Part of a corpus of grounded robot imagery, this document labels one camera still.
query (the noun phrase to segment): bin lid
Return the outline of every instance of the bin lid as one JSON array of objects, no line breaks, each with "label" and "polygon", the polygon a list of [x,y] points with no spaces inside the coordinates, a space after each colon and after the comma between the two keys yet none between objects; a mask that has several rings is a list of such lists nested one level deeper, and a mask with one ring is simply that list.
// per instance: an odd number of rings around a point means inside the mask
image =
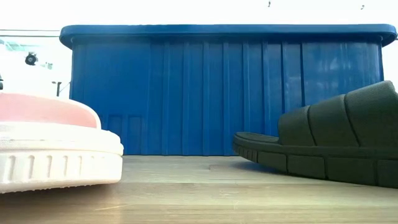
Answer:
[{"label": "bin lid", "polygon": [[382,46],[397,38],[396,28],[389,24],[355,25],[72,25],[61,30],[60,41],[72,48],[76,36],[99,35],[289,35],[314,36],[379,36]]}]

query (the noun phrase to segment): pink shoe upper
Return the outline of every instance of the pink shoe upper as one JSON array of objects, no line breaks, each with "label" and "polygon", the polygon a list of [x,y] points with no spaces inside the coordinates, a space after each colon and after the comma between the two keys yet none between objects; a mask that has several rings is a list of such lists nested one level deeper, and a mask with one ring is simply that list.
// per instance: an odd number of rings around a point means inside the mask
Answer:
[{"label": "pink shoe upper", "polygon": [[98,115],[82,103],[18,93],[0,93],[0,121],[71,124],[101,129]]}]

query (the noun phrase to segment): wooden table surface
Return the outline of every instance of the wooden table surface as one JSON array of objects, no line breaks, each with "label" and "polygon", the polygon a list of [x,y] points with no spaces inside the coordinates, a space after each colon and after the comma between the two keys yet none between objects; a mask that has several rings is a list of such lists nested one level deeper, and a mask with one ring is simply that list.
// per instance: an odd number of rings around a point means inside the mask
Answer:
[{"label": "wooden table surface", "polygon": [[126,156],[118,184],[0,195],[0,223],[398,223],[398,190],[240,157]]}]

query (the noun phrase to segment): white rubber sole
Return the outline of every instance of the white rubber sole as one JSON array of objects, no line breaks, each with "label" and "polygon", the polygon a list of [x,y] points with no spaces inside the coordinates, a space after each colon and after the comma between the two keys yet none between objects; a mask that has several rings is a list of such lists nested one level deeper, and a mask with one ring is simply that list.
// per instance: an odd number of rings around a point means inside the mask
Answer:
[{"label": "white rubber sole", "polygon": [[118,182],[123,145],[95,128],[0,123],[0,193]]}]

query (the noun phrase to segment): black slide sandal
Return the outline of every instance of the black slide sandal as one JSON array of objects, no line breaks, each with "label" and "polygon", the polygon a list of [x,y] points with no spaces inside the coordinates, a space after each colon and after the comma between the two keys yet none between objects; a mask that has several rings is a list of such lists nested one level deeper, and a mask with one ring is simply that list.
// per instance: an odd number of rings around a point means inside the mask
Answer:
[{"label": "black slide sandal", "polygon": [[289,174],[398,188],[398,94],[383,81],[283,114],[279,136],[236,133],[234,151]]}]

